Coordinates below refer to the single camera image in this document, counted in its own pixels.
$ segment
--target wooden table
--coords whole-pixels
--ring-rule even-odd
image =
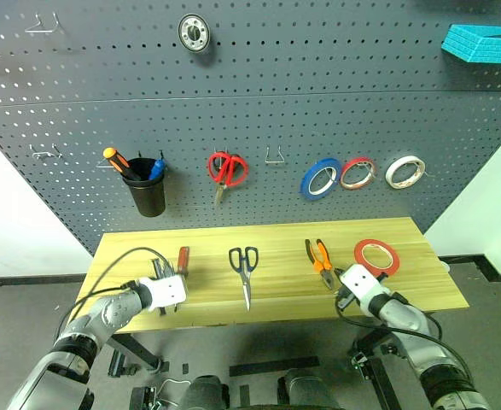
[[[78,298],[115,258],[128,249],[147,246],[176,265],[178,250],[190,246],[189,297],[178,312],[142,312],[120,333],[193,326],[228,325],[276,320],[334,318],[334,292],[313,271],[304,240],[326,244],[335,267],[354,263],[354,245],[374,238],[391,245],[400,269],[384,284],[425,311],[466,308],[468,303],[440,264],[411,218],[340,220],[285,225],[231,226],[107,233],[103,236]],[[228,261],[228,250],[255,246],[259,264],[252,273],[252,307],[248,312],[241,280]],[[150,253],[138,251],[122,260],[98,286],[118,286],[142,276],[154,276]],[[82,313],[92,304],[86,303]],[[359,314],[355,303],[346,315]]]

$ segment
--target red tape roll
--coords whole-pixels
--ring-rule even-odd
[[[390,264],[385,267],[378,267],[369,263],[364,257],[364,249],[367,247],[380,249],[388,254],[390,257]],[[393,276],[400,267],[400,258],[394,249],[386,243],[375,239],[364,239],[358,242],[354,247],[354,260],[360,265],[364,265],[375,277],[379,276],[382,272],[385,272],[388,276]]]
[[[355,182],[354,184],[348,184],[345,182],[345,174],[349,169],[356,166],[368,166],[369,171],[368,175],[366,175],[362,180]],[[364,188],[367,184],[370,184],[376,177],[376,164],[368,158],[367,156],[360,156],[358,158],[354,158],[350,160],[343,169],[341,170],[341,178],[340,183],[343,188],[346,190],[359,190],[360,188]]]

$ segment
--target cable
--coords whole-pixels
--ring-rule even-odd
[[[114,290],[121,290],[120,287],[117,287],[117,288],[106,288],[106,289],[100,289],[100,290],[97,290],[95,292],[91,292],[91,293],[88,293],[87,295],[83,296],[81,299],[79,299],[77,302],[75,302],[61,317],[61,321],[58,325],[58,327],[56,328],[56,332],[55,332],[55,338],[53,339],[53,343],[56,341],[56,339],[59,338],[59,335],[61,334],[61,328],[62,328],[62,324],[64,323],[64,320],[67,319],[67,317],[70,315],[70,313],[73,311],[73,309],[78,306],[78,305],[83,305],[83,303],[89,299],[90,297],[92,296],[95,296],[95,295],[99,295],[101,293],[106,293],[106,292],[113,292]]]
[[[174,401],[170,401],[170,400],[167,400],[167,399],[158,399],[158,400],[159,401],[164,401],[165,403],[172,404],[173,406],[178,407],[178,404],[175,403]]]
[[[424,314],[432,323],[436,325],[436,328],[438,329],[438,340],[441,340],[442,337],[444,336],[444,331],[441,328],[440,322],[436,320],[435,318],[432,317],[432,314],[430,313],[425,313]]]
[[[90,293],[92,293],[96,289],[96,287],[98,286],[98,284],[100,283],[100,281],[108,274],[108,272],[110,272],[110,270],[113,267],[115,267],[115,265],[117,265],[123,258],[125,258],[127,255],[131,254],[132,252],[136,252],[137,250],[147,250],[148,252],[151,252],[152,254],[154,254],[155,256],[157,256],[159,259],[161,259],[165,265],[168,265],[168,260],[166,259],[165,256],[163,256],[162,254],[160,254],[156,250],[148,248],[146,246],[139,246],[137,248],[133,248],[133,249],[127,250],[122,256],[120,256],[115,261],[113,261],[112,263],[110,263],[108,265],[108,267],[106,269],[104,269],[104,272],[102,272],[98,276],[98,278],[95,280],[95,283],[90,288],[89,293],[86,296],[84,296],[84,298],[82,298],[82,299],[84,299],[84,301],[81,303],[81,305],[79,305],[78,310],[76,310],[76,313],[73,314],[73,317],[78,316],[79,312],[81,311],[81,308],[83,307],[83,305],[85,304],[85,301],[87,300],[86,299],[87,296],[89,296]]]
[[[167,383],[176,383],[176,384],[191,384],[191,382],[189,380],[174,380],[173,378],[166,378],[163,383],[161,384],[161,386],[157,389],[157,391],[155,392],[155,396],[159,396],[159,393],[163,390],[163,387],[165,387],[165,384]],[[168,403],[168,404],[172,404],[174,407],[178,407],[178,404],[174,401],[170,401],[170,400],[167,400],[167,399],[157,399],[158,402],[161,402],[161,401],[164,401],[165,403]]]
[[[161,386],[157,389],[157,393],[155,394],[158,395],[163,390],[163,387],[165,387],[165,384],[169,382],[176,384],[191,384],[189,380],[174,380],[173,378],[166,378],[165,381],[161,384]]]
[[[453,354],[453,356],[455,356],[455,358],[458,360],[458,362],[463,367],[464,372],[466,373],[466,377],[469,379],[469,381],[472,384],[474,383],[474,380],[472,378],[472,373],[470,372],[470,368],[466,364],[466,361],[464,361],[463,357],[459,353],[457,353],[457,351],[454,348],[452,348],[451,346],[449,346],[447,343],[442,342],[441,340],[438,340],[435,337],[432,337],[429,335],[424,335],[424,334],[419,333],[417,331],[408,331],[406,329],[399,329],[398,327],[389,327],[389,326],[385,326],[385,325],[368,325],[366,323],[358,322],[357,320],[351,320],[351,319],[343,316],[343,312],[337,306],[337,302],[338,301],[336,298],[335,299],[335,311],[337,312],[337,315],[340,317],[341,320],[347,322],[349,325],[365,327],[367,329],[373,329],[373,330],[377,330],[377,331],[391,331],[391,332],[396,332],[396,333],[404,333],[406,335],[420,337],[420,338],[429,340],[430,342],[434,342],[436,344],[439,344],[442,348],[449,351],[451,354]]]

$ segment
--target blue tape roll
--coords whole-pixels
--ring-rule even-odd
[[[319,190],[311,190],[311,183],[321,173],[324,169],[328,169],[331,180]],[[329,194],[331,190],[335,188],[341,177],[341,163],[335,158],[324,158],[320,160],[315,165],[307,171],[303,179],[301,180],[300,192],[303,196],[311,201],[315,201],[320,198],[324,198]]]

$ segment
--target black pen holder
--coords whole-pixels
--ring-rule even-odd
[[[148,179],[151,168],[154,167],[155,160],[152,158],[133,158],[129,160],[131,169],[142,178],[142,181],[123,178],[129,186],[132,199],[137,205],[138,212],[142,216],[153,218],[165,212],[165,187],[163,179],[165,172],[154,179]]]

